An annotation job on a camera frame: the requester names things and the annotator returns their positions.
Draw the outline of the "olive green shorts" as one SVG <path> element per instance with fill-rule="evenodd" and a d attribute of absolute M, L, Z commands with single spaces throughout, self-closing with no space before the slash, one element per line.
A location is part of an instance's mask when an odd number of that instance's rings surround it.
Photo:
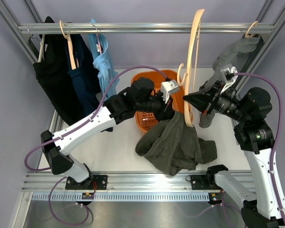
<path fill-rule="evenodd" d="M 135 152 L 170 176 L 183 169 L 195 170 L 198 164 L 218 157 L 216 143 L 199 138 L 196 128 L 188 127 L 184 114 L 177 111 L 171 119 L 150 129 L 137 143 Z"/>

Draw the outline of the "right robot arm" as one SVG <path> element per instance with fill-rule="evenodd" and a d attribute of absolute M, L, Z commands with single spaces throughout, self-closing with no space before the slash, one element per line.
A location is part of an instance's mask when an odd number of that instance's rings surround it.
<path fill-rule="evenodd" d="M 203 114 L 215 110 L 237 121 L 235 138 L 249 163 L 256 192 L 251 193 L 233 178 L 224 165 L 207 169 L 206 184 L 212 189 L 220 187 L 236 202 L 248 228 L 285 228 L 285 198 L 275 156 L 278 134 L 265 121 L 272 110 L 271 96 L 253 87 L 239 100 L 223 86 L 217 81 L 202 91 L 195 107 Z"/>

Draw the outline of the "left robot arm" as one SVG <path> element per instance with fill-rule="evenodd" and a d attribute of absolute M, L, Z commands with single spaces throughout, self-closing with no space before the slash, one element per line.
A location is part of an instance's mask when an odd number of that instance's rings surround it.
<path fill-rule="evenodd" d="M 216 143 L 199 138 L 196 129 L 185 124 L 184 114 L 172 107 L 170 94 L 176 92 L 176 85 L 173 81 L 166 85 L 155 92 L 153 81 L 142 77 L 65 130 L 44 131 L 42 151 L 52 173 L 68 175 L 75 188 L 90 188 L 94 177 L 89 167 L 74 159 L 71 152 L 89 137 L 133 118 L 137 112 L 151 113 L 157 120 L 139 140 L 135 152 L 159 171 L 174 176 L 216 160 Z"/>

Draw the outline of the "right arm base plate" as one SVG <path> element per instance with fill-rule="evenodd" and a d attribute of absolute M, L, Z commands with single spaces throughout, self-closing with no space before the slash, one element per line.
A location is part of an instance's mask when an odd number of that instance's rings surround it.
<path fill-rule="evenodd" d="M 220 187 L 208 181 L 206 174 L 187 175 L 185 180 L 190 182 L 192 190 L 221 190 Z"/>

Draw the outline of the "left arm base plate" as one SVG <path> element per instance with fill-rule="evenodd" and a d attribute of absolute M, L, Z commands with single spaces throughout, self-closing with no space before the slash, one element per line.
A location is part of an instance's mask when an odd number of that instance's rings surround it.
<path fill-rule="evenodd" d="M 93 175 L 85 181 L 79 183 L 73 178 L 67 177 L 66 190 L 106 190 L 107 189 L 107 175 Z"/>

